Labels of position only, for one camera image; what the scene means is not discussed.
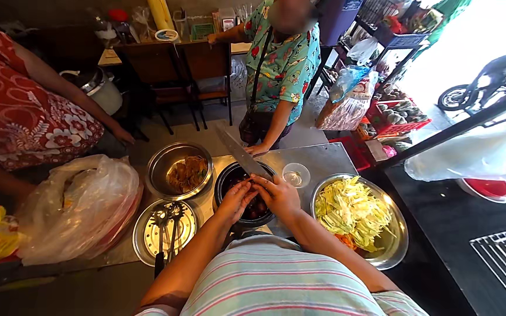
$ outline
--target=bag strap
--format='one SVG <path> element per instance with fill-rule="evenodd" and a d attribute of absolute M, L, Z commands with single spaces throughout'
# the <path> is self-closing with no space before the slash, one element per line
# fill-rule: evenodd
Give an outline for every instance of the bag strap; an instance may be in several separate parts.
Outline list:
<path fill-rule="evenodd" d="M 253 81 L 253 93 L 251 93 L 251 102 L 253 104 L 255 99 L 257 98 L 257 84 L 259 83 L 259 72 L 261 72 L 261 66 L 263 64 L 263 59 L 265 58 L 266 49 L 269 47 L 269 43 L 273 37 L 273 27 L 270 26 L 265 40 L 265 46 L 263 46 L 263 51 L 261 51 L 261 56 L 259 56 L 259 63 L 257 64 L 257 70 L 255 72 L 255 80 Z"/>

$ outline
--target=shredded cabbage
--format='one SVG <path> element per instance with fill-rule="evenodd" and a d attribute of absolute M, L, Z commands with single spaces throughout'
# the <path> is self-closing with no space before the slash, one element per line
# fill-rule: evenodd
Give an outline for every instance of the shredded cabbage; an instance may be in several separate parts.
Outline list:
<path fill-rule="evenodd" d="M 330 232 L 351 234 L 357 247 L 374 252 L 374 238 L 388 229 L 391 214 L 387 205 L 372 195 L 370 188 L 357 183 L 360 176 L 329 184 L 315 200 L 315 216 Z"/>

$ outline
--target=teal cartoon print shirt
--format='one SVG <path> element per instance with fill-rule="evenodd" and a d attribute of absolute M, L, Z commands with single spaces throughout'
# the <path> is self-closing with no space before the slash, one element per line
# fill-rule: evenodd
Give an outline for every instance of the teal cartoon print shirt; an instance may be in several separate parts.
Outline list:
<path fill-rule="evenodd" d="M 245 34 L 251 40 L 247 54 L 246 96 L 251 97 L 255 70 L 259 64 L 268 29 L 268 12 L 273 0 L 264 0 L 245 22 Z M 302 111 L 304 93 L 321 61 L 319 26 L 308 32 L 291 36 L 282 43 L 271 40 L 259 71 L 257 97 L 249 111 L 274 112 L 280 100 L 296 103 L 287 125 L 294 123 Z"/>

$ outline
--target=hand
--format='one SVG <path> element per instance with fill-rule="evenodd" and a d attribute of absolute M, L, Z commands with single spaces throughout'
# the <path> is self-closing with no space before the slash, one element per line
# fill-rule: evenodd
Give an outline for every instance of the hand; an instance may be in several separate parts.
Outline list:
<path fill-rule="evenodd" d="M 259 145 L 253 145 L 253 146 L 250 146 L 250 147 L 245 147 L 245 151 L 248 152 L 251 156 L 257 156 L 259 154 L 264 154 L 267 151 L 269 151 L 269 149 L 271 149 L 271 147 L 267 146 L 267 145 L 265 145 L 263 143 L 261 143 Z"/>
<path fill-rule="evenodd" d="M 136 140 L 130 133 L 128 133 L 124 128 L 118 126 L 117 128 L 112 130 L 112 134 L 116 137 L 117 140 L 120 140 L 123 144 L 134 144 Z"/>
<path fill-rule="evenodd" d="M 208 44 L 210 45 L 214 45 L 218 42 L 218 35 L 216 33 L 208 34 L 206 38 L 208 39 Z"/>
<path fill-rule="evenodd" d="M 280 176 L 273 176 L 274 183 L 256 174 L 251 174 L 251 179 L 255 181 L 253 189 L 259 191 L 269 210 L 279 218 L 303 212 L 298 190 Z"/>
<path fill-rule="evenodd" d="M 225 194 L 215 215 L 228 219 L 230 224 L 234 225 L 241 218 L 245 207 L 251 202 L 251 199 L 258 194 L 258 191 L 249 192 L 249 189 L 251 189 L 249 180 L 236 184 Z"/>

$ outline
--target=table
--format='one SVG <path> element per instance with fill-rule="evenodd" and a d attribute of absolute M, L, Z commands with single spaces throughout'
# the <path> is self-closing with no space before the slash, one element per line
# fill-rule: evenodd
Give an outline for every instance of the table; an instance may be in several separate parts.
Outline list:
<path fill-rule="evenodd" d="M 358 174 L 348 157 L 345 148 L 341 143 L 329 143 L 313 145 L 298 148 L 288 148 L 282 150 L 270 151 L 267 154 L 256 158 L 273 168 L 278 174 L 282 173 L 282 168 L 290 162 L 298 162 L 310 170 L 310 183 L 298 190 L 301 206 L 306 212 L 310 212 L 310 200 L 315 186 L 325 177 L 334 173 Z M 214 183 L 217 175 L 227 165 L 234 162 L 232 156 L 218 156 L 213 158 L 214 173 L 210 183 L 197 196 L 186 200 L 186 202 L 196 211 L 199 218 L 199 225 L 210 218 L 214 212 L 212 209 L 214 196 Z M 146 172 L 145 167 L 136 168 L 140 175 Z M 57 264 L 32 265 L 23 267 L 19 262 L 6 262 L 0 264 L 0 284 L 9 283 L 21 279 L 29 279 L 43 276 L 56 276 L 68 272 L 74 272 L 85 269 L 95 269 L 110 265 L 123 264 L 138 261 L 138 257 L 132 247 L 132 230 L 144 209 L 158 198 L 148 195 L 140 203 L 137 214 L 134 215 L 132 222 L 125 228 L 122 239 L 109 251 L 91 259 L 73 259 Z M 289 237 L 290 231 L 283 227 L 277 219 L 271 221 L 265 231 L 271 231 L 273 234 Z"/>
<path fill-rule="evenodd" d="M 247 54 L 251 43 L 232 43 L 232 55 Z M 121 65 L 122 61 L 116 55 L 114 49 L 105 49 L 99 59 L 98 66 Z"/>

